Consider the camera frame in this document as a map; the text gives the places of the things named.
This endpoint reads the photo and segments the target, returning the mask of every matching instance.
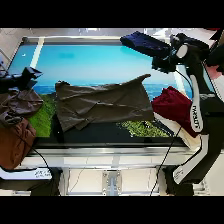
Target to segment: grass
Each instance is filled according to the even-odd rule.
[[[137,137],[169,137],[165,132],[155,127],[151,122],[146,121],[146,127],[141,121],[125,121],[120,123],[132,136]]]
[[[42,98],[43,106],[32,116],[29,121],[37,131],[37,137],[49,137],[51,133],[51,119],[55,114],[56,105],[54,99],[50,95],[39,94]]]

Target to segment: maroon cloth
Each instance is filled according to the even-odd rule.
[[[162,94],[151,102],[153,111],[172,121],[176,121],[192,137],[198,134],[192,129],[190,122],[191,100],[178,90],[169,86],[163,89]]]

